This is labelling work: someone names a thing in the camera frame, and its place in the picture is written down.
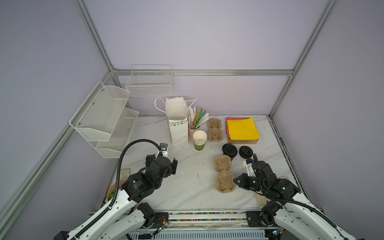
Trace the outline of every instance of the white table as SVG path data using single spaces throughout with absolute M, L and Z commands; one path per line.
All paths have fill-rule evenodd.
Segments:
M 222 120 L 222 132 L 225 133 L 224 120 L 229 116 L 210 116 Z M 250 117 L 255 121 L 260 139 L 257 144 L 248 145 L 260 161 L 268 163 L 277 177 L 287 176 L 294 184 L 292 172 L 280 149 L 279 143 L 265 115 L 256 116 L 231 116 Z M 206 124 L 201 130 L 208 131 Z M 178 160 L 175 175 L 165 178 L 159 189 L 146 197 L 143 202 L 148 202 L 154 210 L 225 210 L 225 209 L 255 209 L 258 204 L 252 191 L 247 191 L 236 186 L 230 193 L 219 193 L 215 187 L 217 173 L 213 169 L 213 160 L 222 155 L 222 146 L 227 143 L 224 138 L 221 142 L 205 144 L 203 151 L 194 149 L 192 140 L 188 144 L 173 147 L 167 120 L 162 117 L 138 117 L 131 142 L 137 139 L 150 139 L 160 144 L 168 144 L 168 158 Z M 130 168 L 131 174 L 145 167 L 145 157 L 156 154 L 156 148 L 147 142 L 133 145 L 126 152 L 122 169 Z M 238 177 L 246 172 L 242 164 L 243 158 L 239 154 L 232 161 L 231 173 Z

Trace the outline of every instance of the black lid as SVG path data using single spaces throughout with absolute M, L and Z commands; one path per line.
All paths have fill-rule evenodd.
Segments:
M 242 146 L 239 150 L 239 155 L 242 157 L 242 158 L 245 158 L 245 159 L 248 159 L 248 158 L 251 158 L 252 155 L 253 155 L 253 151 L 250 147 L 248 146 Z
M 223 155 L 227 155 L 231 159 L 233 159 L 237 155 L 237 148 L 232 144 L 229 144 L 229 143 L 224 144 L 224 146 L 222 147 L 222 150 L 223 150 Z

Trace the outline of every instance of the pink paper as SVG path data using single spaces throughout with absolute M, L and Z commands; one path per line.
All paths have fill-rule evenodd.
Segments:
M 227 118 L 226 120 L 244 120 L 244 119 L 248 119 L 248 118 Z M 229 139 L 231 139 L 231 136 L 229 135 L 228 124 L 227 124 L 227 134 L 228 134 Z

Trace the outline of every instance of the yellow napkin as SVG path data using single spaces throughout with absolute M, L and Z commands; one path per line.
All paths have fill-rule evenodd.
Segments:
M 260 138 L 253 118 L 227 120 L 229 135 L 232 140 L 256 140 Z

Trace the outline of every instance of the bundle of straws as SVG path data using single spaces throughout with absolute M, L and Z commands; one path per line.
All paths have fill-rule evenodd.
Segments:
M 200 108 L 197 112 L 196 112 L 196 107 L 194 107 L 193 109 L 189 108 L 189 111 L 188 111 L 189 126 L 188 127 L 190 129 L 198 129 L 203 123 L 208 121 L 209 119 L 208 115 L 209 113 L 205 114 L 205 110 L 203 110 L 202 108 Z

